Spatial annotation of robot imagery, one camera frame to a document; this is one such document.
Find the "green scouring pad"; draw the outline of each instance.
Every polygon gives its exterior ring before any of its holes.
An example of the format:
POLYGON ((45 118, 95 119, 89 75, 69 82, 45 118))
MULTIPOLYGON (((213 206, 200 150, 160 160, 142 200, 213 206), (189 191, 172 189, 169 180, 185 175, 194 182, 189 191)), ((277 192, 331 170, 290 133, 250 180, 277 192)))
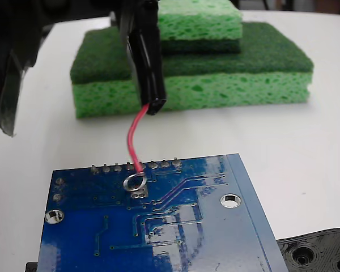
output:
POLYGON ((242 14, 230 0, 161 0, 163 54, 239 52, 242 14))
MULTIPOLYGON (((267 23, 244 23, 240 54, 163 57, 164 111, 306 102, 313 63, 267 23)), ((71 70, 76 116, 140 109, 118 30, 90 31, 71 70)))

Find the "blue circuit board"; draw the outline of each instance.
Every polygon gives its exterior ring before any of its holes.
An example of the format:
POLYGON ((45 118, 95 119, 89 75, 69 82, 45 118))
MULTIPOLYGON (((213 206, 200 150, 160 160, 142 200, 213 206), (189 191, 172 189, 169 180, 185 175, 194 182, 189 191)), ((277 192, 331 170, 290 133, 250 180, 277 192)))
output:
POLYGON ((54 171, 38 272, 287 271, 238 155, 149 165, 136 199, 125 165, 54 171))

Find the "black connector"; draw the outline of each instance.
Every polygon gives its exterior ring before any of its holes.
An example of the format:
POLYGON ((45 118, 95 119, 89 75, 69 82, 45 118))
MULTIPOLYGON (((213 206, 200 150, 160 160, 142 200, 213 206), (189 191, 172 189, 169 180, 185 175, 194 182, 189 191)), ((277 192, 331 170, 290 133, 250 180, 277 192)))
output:
POLYGON ((158 29, 157 0, 124 0, 120 34, 147 114, 155 115, 166 102, 163 64, 158 29))

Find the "white table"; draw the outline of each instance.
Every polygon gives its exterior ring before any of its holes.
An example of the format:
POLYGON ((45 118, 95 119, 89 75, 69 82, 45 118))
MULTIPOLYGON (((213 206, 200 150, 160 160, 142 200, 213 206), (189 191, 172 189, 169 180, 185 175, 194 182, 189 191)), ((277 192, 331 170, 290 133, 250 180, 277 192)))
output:
MULTIPOLYGON (((277 239, 340 227, 340 16, 249 11, 244 19, 273 24, 311 57, 309 103, 147 116, 138 154, 145 162, 239 152, 277 239)), ((52 170, 129 160, 133 116, 74 116, 72 62, 85 31, 107 25, 55 26, 25 77, 17 135, 0 132, 0 271, 37 261, 52 170)))

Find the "red wire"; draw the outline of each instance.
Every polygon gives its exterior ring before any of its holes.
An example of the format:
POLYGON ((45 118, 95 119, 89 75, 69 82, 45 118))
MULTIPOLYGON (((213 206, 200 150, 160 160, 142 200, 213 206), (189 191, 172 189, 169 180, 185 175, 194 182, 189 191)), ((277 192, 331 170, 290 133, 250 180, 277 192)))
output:
POLYGON ((149 104, 146 104, 142 107, 142 109, 140 110, 140 112, 136 115, 134 121, 132 122, 132 125, 129 129, 129 133, 127 135, 127 147, 129 149, 129 153, 132 159, 132 162, 134 163, 134 167, 137 173, 142 173, 143 169, 141 167, 140 162, 138 161, 135 149, 134 149, 134 133, 136 130, 136 127, 138 125, 138 123, 140 123, 140 120, 142 119, 142 117, 146 114, 147 110, 148 110, 148 106, 149 104))

